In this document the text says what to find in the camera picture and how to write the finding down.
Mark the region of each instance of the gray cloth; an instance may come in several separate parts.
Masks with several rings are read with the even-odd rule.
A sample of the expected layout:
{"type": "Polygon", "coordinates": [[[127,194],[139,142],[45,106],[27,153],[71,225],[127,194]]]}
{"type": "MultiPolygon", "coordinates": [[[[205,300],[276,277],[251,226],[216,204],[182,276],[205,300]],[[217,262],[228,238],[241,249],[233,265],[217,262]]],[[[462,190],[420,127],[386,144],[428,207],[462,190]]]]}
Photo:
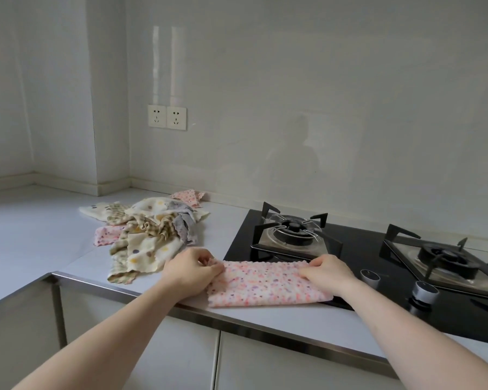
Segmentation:
{"type": "Polygon", "coordinates": [[[185,245],[196,245],[198,237],[194,210],[181,201],[171,201],[168,203],[167,209],[177,213],[177,217],[173,220],[173,225],[181,241],[185,245]]]}

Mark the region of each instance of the black glass cooktop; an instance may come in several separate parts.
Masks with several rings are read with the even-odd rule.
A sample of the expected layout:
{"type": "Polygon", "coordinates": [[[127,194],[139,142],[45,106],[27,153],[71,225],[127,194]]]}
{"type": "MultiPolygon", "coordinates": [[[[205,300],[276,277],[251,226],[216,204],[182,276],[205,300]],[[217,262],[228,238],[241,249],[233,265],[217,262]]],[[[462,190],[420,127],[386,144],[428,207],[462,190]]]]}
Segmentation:
{"type": "MultiPolygon", "coordinates": [[[[270,254],[251,248],[253,228],[261,221],[261,212],[251,209],[242,223],[235,239],[224,257],[226,261],[292,261],[293,258],[279,254],[270,254]]],[[[380,232],[352,227],[326,224],[327,235],[343,242],[340,259],[347,263],[359,278],[362,269],[371,270],[380,275],[378,291],[412,311],[439,331],[488,342],[488,298],[440,290],[437,301],[431,311],[416,310],[410,305],[409,298],[416,278],[396,261],[388,261],[379,256],[384,243],[380,232]]],[[[409,238],[397,237],[396,242],[405,243],[409,238]]],[[[339,308],[351,309],[342,299],[335,297],[325,302],[339,308]]]]}

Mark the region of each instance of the forearm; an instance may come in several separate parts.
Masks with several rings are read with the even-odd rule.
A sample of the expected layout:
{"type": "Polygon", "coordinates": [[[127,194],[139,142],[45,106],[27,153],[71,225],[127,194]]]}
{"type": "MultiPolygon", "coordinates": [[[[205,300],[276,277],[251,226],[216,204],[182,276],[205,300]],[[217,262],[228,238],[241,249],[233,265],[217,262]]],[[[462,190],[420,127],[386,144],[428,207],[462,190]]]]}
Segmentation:
{"type": "Polygon", "coordinates": [[[157,283],[46,361],[14,390],[121,389],[158,325],[176,303],[157,283]]]}
{"type": "Polygon", "coordinates": [[[342,297],[363,319],[409,390],[488,389],[488,364],[358,280],[342,297]]]}

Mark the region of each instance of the hand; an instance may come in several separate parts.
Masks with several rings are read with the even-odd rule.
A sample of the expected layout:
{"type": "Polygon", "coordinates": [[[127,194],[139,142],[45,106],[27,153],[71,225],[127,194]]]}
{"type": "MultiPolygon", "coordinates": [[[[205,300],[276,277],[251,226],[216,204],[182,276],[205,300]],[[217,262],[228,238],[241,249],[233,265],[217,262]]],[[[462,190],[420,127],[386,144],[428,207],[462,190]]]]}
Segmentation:
{"type": "Polygon", "coordinates": [[[343,289],[348,284],[358,281],[347,264],[331,254],[324,254],[309,265],[300,268],[300,276],[309,279],[320,290],[338,297],[343,295],[343,289]]]}
{"type": "Polygon", "coordinates": [[[221,262],[208,266],[210,258],[213,256],[206,249],[188,248],[165,264],[160,283],[171,287],[178,301],[199,294],[224,271],[221,262]]]}

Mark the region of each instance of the silver knob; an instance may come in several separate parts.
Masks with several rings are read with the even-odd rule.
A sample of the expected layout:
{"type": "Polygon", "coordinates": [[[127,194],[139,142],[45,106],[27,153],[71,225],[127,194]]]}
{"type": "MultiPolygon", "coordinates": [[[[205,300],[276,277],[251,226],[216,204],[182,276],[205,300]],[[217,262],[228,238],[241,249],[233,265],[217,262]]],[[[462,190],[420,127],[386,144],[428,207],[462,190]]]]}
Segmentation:
{"type": "Polygon", "coordinates": [[[381,279],[379,275],[375,272],[369,271],[368,269],[362,269],[359,272],[361,280],[367,283],[373,289],[378,288],[379,280],[381,279]]]}
{"type": "Polygon", "coordinates": [[[432,305],[439,296],[439,290],[427,282],[417,281],[412,296],[417,301],[432,305]]]}

